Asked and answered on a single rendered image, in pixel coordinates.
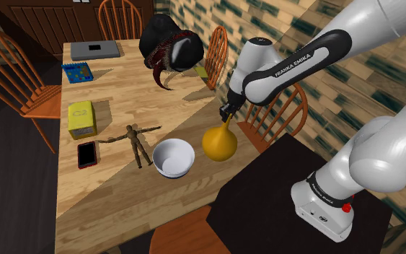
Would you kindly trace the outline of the orange wooden chair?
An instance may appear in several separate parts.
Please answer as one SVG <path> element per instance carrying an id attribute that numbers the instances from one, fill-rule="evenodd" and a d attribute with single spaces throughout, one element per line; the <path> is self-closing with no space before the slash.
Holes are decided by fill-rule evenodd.
<path id="1" fill-rule="evenodd" d="M 206 222 L 210 210 L 203 206 L 157 227 L 149 254 L 231 254 Z"/>
<path id="2" fill-rule="evenodd" d="M 55 152 L 53 145 L 37 121 L 39 119 L 59 119 L 61 117 L 61 86 L 46 85 L 18 43 L 2 31 L 0 31 L 0 56 L 19 77 L 25 87 L 31 91 L 30 94 L 27 94 L 0 64 L 0 87 L 5 89 L 20 106 L 16 106 L 1 92 L 0 99 L 23 118 L 29 118 L 50 150 Z"/>
<path id="3" fill-rule="evenodd" d="M 226 29 L 223 26 L 218 26 L 211 36 L 204 66 L 208 75 L 208 81 L 206 84 L 210 90 L 216 88 L 217 80 L 224 67 L 227 52 L 228 38 Z"/>
<path id="4" fill-rule="evenodd" d="M 120 6 L 115 0 L 103 0 L 97 17 L 104 40 L 139 39 L 144 28 L 141 9 L 130 0 L 121 0 Z"/>
<path id="5" fill-rule="evenodd" d="M 262 153 L 285 133 L 295 136 L 300 132 L 307 116 L 306 94 L 299 84 L 294 84 L 280 92 L 268 105 L 250 104 L 244 120 L 237 125 Z"/>

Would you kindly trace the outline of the yellow round vase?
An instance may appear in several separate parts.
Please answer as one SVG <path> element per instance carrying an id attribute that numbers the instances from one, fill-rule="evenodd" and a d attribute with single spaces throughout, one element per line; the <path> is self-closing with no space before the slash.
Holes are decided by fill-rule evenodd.
<path id="1" fill-rule="evenodd" d="M 231 115 L 219 127 L 208 129 L 202 138 L 202 148 L 205 155 L 216 162 L 223 162 L 232 157 L 237 150 L 237 138 L 229 130 Z"/>

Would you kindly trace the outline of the white bowl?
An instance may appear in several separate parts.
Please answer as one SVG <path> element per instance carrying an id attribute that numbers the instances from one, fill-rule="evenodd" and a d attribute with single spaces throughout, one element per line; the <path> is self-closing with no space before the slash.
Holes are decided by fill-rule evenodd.
<path id="1" fill-rule="evenodd" d="M 154 148 L 152 159 L 161 175 L 175 179 L 190 170 L 195 160 L 195 151 L 182 139 L 166 139 Z"/>

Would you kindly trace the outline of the dark robot stand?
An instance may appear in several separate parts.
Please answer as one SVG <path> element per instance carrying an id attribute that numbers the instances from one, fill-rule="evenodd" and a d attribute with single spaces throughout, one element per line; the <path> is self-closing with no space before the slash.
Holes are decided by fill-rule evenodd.
<path id="1" fill-rule="evenodd" d="M 291 186 L 325 160 L 285 134 L 225 184 L 207 217 L 231 254 L 379 254 L 392 209 L 356 194 L 353 227 L 333 242 L 296 215 Z"/>

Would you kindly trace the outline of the wooden mannequin figure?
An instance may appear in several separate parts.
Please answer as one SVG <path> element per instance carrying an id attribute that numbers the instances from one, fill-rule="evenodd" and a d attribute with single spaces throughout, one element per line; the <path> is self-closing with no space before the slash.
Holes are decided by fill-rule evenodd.
<path id="1" fill-rule="evenodd" d="M 155 130 L 160 129 L 160 128 L 161 128 L 161 126 L 157 126 L 157 127 L 140 129 L 140 130 L 137 131 L 137 130 L 133 129 L 132 125 L 127 125 L 126 126 L 126 130 L 127 130 L 126 134 L 124 134 L 122 136 L 119 136 L 119 137 L 116 137 L 116 138 L 110 137 L 107 140 L 98 140 L 98 142 L 99 143 L 113 143 L 115 141 L 120 141 L 122 139 L 128 138 L 130 140 L 130 142 L 131 142 L 132 150 L 133 150 L 134 157 L 135 157 L 136 163 L 138 165 L 138 168 L 142 168 L 141 159 L 140 159 L 140 156 L 139 156 L 138 152 L 142 153 L 142 155 L 143 155 L 144 159 L 146 160 L 146 162 L 148 163 L 148 165 L 152 165 L 153 162 L 150 160 L 148 154 L 146 153 L 145 149 L 143 148 L 143 145 L 141 144 L 140 140 L 138 139 L 138 134 L 139 133 L 150 132 L 150 131 L 155 131 Z"/>

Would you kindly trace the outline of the wooden table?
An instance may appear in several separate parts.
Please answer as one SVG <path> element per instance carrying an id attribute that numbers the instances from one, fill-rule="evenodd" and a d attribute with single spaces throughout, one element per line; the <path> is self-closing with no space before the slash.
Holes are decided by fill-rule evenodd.
<path id="1" fill-rule="evenodd" d="M 194 71 L 164 74 L 158 87 L 137 40 L 118 42 L 120 56 L 91 60 L 94 80 L 62 81 L 56 254 L 100 254 L 216 199 L 219 189 L 258 155 L 237 124 L 235 155 L 207 158 L 203 134 L 221 124 L 219 101 Z M 71 103 L 92 102 L 97 119 L 97 164 L 77 165 L 78 141 L 68 130 Z M 195 151 L 190 171 L 165 178 L 145 162 L 137 164 L 125 128 L 141 129 L 147 152 L 165 139 L 183 139 Z"/>

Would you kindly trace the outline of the yellow box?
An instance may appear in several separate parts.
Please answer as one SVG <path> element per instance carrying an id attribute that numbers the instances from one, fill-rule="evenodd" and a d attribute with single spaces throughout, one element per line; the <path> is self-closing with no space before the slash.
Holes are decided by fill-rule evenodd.
<path id="1" fill-rule="evenodd" d="M 74 140 L 97 135 L 94 108 L 90 100 L 69 105 L 68 130 Z"/>

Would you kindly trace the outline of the red black phone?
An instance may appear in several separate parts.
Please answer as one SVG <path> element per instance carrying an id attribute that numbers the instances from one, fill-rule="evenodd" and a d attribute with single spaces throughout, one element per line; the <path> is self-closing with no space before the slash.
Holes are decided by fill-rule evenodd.
<path id="1" fill-rule="evenodd" d="M 96 145 L 94 141 L 77 146 L 78 168 L 84 169 L 97 164 Z"/>

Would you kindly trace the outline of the blue book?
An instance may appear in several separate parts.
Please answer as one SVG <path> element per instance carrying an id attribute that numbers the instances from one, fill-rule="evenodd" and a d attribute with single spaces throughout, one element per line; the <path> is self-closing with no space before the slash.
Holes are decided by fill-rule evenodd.
<path id="1" fill-rule="evenodd" d="M 93 75 L 87 62 L 63 64 L 62 69 L 71 84 L 93 80 Z"/>

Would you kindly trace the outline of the grey laptop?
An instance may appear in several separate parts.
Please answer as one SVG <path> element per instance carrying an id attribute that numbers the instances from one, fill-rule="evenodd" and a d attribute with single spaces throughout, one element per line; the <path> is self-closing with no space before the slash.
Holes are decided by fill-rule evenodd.
<path id="1" fill-rule="evenodd" d="M 114 40 L 75 42 L 71 43 L 70 46 L 73 61 L 120 57 Z"/>

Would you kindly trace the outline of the dark brown panelled door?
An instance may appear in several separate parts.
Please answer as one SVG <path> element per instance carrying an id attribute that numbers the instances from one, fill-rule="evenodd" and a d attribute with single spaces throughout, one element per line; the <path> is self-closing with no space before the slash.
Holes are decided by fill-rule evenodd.
<path id="1" fill-rule="evenodd" d="M 103 0 L 0 0 L 0 27 L 32 61 L 62 59 L 63 44 L 98 41 L 97 11 Z M 141 9 L 144 27 L 154 0 L 130 0 Z"/>

